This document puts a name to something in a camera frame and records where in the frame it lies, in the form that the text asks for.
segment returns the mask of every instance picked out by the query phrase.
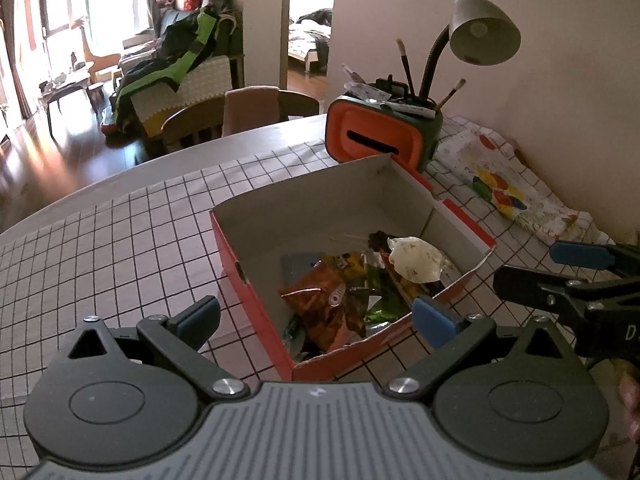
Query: gray ribbed panel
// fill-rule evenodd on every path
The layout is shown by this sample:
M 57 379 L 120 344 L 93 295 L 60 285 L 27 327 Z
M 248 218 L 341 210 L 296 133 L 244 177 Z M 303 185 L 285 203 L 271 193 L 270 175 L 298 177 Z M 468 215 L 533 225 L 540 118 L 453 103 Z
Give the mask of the gray ribbed panel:
M 213 409 L 186 446 L 154 464 L 92 474 L 46 463 L 31 478 L 605 479 L 588 463 L 522 473 L 476 462 L 442 439 L 420 405 L 385 399 L 370 383 L 267 383 L 253 399 Z

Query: pen holder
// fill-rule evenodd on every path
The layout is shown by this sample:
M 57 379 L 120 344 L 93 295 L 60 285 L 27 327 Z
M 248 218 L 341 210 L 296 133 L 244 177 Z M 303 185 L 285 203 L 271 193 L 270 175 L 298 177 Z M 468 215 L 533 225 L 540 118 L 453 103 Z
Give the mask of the pen holder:
M 394 153 L 421 173 L 433 158 L 441 128 L 440 111 L 430 120 L 340 96 L 327 110 L 324 143 L 339 162 Z

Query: pink cloth on chair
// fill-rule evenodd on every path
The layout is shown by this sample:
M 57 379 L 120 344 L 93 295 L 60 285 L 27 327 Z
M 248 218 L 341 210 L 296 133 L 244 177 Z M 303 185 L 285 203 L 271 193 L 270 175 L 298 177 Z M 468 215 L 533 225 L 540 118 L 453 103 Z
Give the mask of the pink cloth on chair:
M 225 93 L 222 136 L 280 122 L 277 86 L 248 86 Z

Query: triangular cutout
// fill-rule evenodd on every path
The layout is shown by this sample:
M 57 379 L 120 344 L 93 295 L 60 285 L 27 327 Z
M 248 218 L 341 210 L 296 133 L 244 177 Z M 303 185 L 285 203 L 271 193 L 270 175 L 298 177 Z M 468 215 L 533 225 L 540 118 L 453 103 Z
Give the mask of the triangular cutout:
M 537 329 L 527 346 L 526 353 L 529 355 L 539 355 L 542 357 L 553 357 L 554 359 L 562 359 L 562 354 L 558 350 L 556 343 L 546 330 Z
M 81 336 L 76 345 L 74 346 L 69 359 L 83 359 L 85 357 L 96 357 L 98 355 L 105 355 L 105 350 L 100 336 L 95 330 L 87 330 Z

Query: bedroom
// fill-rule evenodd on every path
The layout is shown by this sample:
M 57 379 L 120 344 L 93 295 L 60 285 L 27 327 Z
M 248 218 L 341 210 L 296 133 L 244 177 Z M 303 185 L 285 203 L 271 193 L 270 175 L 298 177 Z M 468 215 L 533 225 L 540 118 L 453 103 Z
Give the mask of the bedroom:
M 334 0 L 289 0 L 287 88 L 324 106 Z

